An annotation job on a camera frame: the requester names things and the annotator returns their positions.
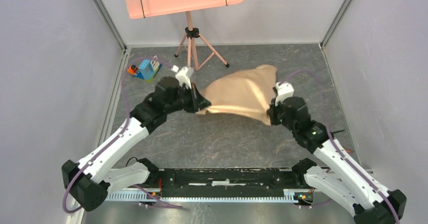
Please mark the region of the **peach satin napkin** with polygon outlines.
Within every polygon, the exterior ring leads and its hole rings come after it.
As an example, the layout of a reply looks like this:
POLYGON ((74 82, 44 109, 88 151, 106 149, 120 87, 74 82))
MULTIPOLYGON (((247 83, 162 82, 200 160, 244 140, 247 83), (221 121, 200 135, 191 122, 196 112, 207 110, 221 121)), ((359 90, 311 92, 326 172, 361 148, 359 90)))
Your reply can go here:
POLYGON ((261 121, 270 126, 267 110, 275 97, 277 68, 260 65, 223 76, 201 91, 211 106, 198 111, 199 115, 233 114, 261 121))

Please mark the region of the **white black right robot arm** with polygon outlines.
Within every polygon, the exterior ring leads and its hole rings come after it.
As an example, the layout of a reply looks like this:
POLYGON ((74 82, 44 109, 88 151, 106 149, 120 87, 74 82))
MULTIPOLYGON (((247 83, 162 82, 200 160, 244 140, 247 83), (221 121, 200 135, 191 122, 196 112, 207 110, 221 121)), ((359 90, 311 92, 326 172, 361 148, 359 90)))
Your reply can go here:
POLYGON ((285 126, 296 142, 325 163, 330 176, 306 158, 294 165, 292 183, 313 187, 346 209, 355 223, 399 223, 407 198, 399 189, 390 190, 360 166, 334 138, 329 127, 313 120, 301 97, 273 99, 267 110, 271 124, 285 126))

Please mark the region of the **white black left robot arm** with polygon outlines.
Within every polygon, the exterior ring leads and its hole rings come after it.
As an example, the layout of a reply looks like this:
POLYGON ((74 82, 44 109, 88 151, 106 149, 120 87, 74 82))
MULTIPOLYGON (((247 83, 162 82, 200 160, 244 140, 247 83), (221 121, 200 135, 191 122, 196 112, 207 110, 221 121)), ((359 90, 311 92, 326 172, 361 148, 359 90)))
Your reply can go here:
POLYGON ((61 167, 66 192, 63 210, 75 213, 80 209, 93 211, 110 192, 142 183, 153 187, 158 173, 137 162, 112 171, 113 165, 134 145, 149 136, 176 111, 197 113, 211 106, 211 102, 192 82, 163 77, 154 92, 129 111, 123 124, 100 146, 78 162, 67 160, 61 167))

